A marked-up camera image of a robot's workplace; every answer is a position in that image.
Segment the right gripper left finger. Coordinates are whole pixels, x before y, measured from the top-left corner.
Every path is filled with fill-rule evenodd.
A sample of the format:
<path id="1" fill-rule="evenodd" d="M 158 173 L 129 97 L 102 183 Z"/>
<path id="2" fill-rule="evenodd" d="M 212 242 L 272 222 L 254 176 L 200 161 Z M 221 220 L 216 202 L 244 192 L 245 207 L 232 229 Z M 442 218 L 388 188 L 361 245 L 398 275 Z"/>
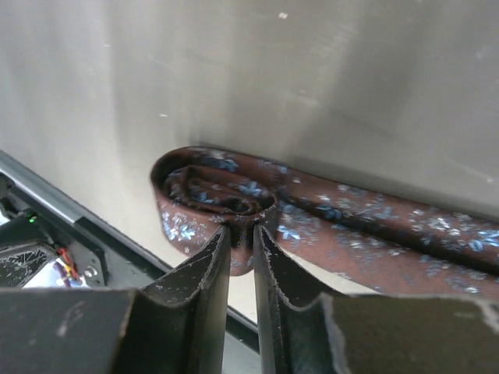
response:
<path id="1" fill-rule="evenodd" d="M 229 229 L 134 295 L 114 373 L 219 373 L 231 259 Z"/>

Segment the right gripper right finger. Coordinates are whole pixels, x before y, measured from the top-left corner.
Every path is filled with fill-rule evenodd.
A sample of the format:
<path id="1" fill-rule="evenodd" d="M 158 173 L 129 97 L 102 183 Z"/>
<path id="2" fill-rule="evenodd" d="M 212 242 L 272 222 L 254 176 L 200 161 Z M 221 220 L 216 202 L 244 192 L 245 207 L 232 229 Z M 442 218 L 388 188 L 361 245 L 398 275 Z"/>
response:
<path id="1" fill-rule="evenodd" d="M 253 230 L 257 325 L 263 373 L 346 373 L 345 338 L 333 302 L 345 295 Z"/>

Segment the brown floral necktie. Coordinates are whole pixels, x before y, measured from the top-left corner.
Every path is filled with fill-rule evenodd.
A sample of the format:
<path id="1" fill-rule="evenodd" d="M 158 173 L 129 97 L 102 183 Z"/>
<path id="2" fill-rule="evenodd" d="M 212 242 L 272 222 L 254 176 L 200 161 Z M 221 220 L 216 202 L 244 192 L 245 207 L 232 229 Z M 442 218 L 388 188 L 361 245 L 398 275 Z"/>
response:
<path id="1" fill-rule="evenodd" d="M 253 269 L 253 229 L 305 261 L 385 294 L 498 296 L 498 225 L 244 153 L 188 146 L 150 172 L 162 230 L 192 256 L 220 226 L 231 274 Z"/>

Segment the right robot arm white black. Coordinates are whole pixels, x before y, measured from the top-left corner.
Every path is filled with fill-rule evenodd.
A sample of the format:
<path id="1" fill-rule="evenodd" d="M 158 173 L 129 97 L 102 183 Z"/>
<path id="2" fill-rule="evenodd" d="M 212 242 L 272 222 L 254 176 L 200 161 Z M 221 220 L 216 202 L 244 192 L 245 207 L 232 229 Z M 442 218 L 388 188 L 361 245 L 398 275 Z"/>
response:
<path id="1" fill-rule="evenodd" d="M 36 217 L 1 227 L 4 373 L 219 373 L 230 240 L 142 290 L 75 288 Z"/>

